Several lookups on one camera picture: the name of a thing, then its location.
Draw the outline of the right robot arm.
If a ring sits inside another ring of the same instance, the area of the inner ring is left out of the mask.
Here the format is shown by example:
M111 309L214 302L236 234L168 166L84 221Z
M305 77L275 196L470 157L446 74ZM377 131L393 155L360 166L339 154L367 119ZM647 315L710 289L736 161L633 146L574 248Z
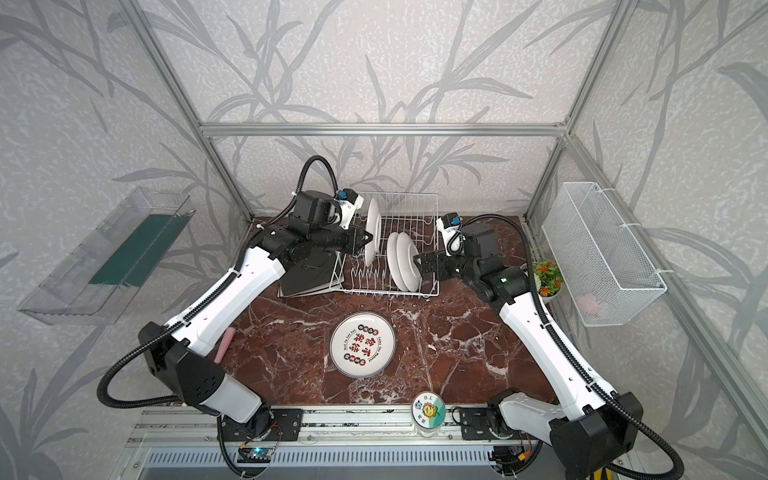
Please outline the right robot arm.
M569 479L601 469L629 479L649 473L619 464L637 436L651 440L671 462L661 479L680 479L684 462L677 451L643 420L643 407L630 392L619 393L571 343L544 307L531 269L504 263L494 215L463 223L455 213L436 220L444 247L415 256L417 267L438 281L459 279L498 314L546 376L558 402L546 403L522 392L505 391L488 403L490 428L497 435L519 430L549 445Z

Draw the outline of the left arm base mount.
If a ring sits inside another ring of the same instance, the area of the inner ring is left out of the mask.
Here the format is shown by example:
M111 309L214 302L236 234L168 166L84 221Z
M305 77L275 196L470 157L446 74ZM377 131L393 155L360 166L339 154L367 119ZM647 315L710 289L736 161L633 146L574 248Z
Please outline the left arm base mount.
M272 408L263 405L246 423L225 416L221 421L225 442L287 441L298 439L304 411L300 408Z

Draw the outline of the black square plate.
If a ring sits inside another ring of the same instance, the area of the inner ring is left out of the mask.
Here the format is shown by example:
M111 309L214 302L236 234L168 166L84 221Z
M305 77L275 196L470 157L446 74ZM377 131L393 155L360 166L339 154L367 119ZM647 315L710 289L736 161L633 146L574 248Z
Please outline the black square plate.
M280 279L278 296L281 298L318 295L339 289L344 281L338 265L338 254L313 250Z

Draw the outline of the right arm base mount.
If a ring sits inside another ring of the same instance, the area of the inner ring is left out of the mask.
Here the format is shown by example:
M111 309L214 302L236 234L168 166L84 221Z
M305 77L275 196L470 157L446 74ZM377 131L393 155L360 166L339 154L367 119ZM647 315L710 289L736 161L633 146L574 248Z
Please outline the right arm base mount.
M537 437L522 430L493 426L492 415L487 407L454 406L451 408L451 419L459 426L461 437L465 441L486 442L496 444L528 444L536 445Z

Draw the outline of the round white plate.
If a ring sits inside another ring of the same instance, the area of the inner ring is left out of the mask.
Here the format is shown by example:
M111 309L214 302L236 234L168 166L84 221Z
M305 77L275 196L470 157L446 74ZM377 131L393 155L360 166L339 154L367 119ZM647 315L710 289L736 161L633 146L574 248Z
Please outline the round white plate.
M372 198L369 203L365 230L371 234L371 241L365 245L364 263L366 267L371 267L381 242L381 210L376 198Z
M390 277L398 290L401 292L408 292L408 287L402 278L398 262L397 244L399 235L399 232L392 232L387 239L387 265Z
M400 276L408 292L418 292L421 288L422 276L414 257L418 254L416 245L411 237L401 232L397 238L397 259Z
M330 359L350 378L368 378L383 372L395 357L394 326L372 312L350 315L334 328L329 340Z

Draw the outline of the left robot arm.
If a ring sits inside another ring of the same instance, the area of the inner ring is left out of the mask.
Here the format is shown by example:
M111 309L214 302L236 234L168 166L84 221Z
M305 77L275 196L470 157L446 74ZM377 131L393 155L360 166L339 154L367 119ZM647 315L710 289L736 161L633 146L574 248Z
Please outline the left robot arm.
M101 378L97 398L102 405L136 409L182 402L257 432L271 425L269 404L226 373L209 354L261 293L306 265L313 254L354 254L371 243L371 233L352 223L364 203L363 197L352 189L339 188L335 177L330 179L332 194L305 189L313 165L327 172L333 170L326 158L310 157L302 167L289 205L259 226L223 277L165 324L150 322L140 330L139 346ZM138 357L145 358L150 373L169 389L169 395L122 400L110 394L109 386L116 375Z

